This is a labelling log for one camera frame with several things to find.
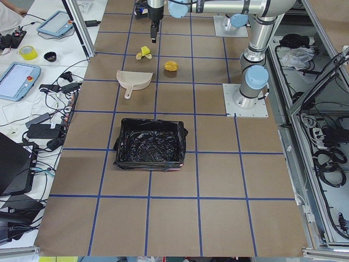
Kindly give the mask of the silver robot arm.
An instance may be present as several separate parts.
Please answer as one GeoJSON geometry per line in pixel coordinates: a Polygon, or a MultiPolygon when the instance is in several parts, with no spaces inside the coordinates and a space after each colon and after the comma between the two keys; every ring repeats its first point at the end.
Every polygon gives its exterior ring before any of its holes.
{"type": "Polygon", "coordinates": [[[233,14],[231,16],[225,15],[222,22],[224,32],[230,35],[242,33],[246,30],[248,23],[248,16],[245,14],[233,14]]]}
{"type": "Polygon", "coordinates": [[[277,29],[276,21],[282,17],[295,1],[168,1],[172,17],[182,18],[187,13],[232,13],[255,15],[249,45],[240,58],[243,82],[234,95],[234,101],[241,108],[254,106],[261,90],[268,82],[268,72],[261,65],[265,50],[277,29]]]}

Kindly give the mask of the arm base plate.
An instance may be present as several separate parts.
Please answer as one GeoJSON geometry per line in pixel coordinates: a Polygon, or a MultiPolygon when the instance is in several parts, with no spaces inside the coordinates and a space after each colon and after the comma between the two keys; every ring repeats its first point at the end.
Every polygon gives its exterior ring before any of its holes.
{"type": "Polygon", "coordinates": [[[263,92],[257,98],[246,98],[240,93],[240,84],[223,84],[227,117],[268,118],[263,92]]]}
{"type": "Polygon", "coordinates": [[[232,37],[247,38],[248,31],[246,24],[248,16],[244,14],[234,14],[230,17],[215,15],[213,16],[215,36],[216,37],[232,37]]]}

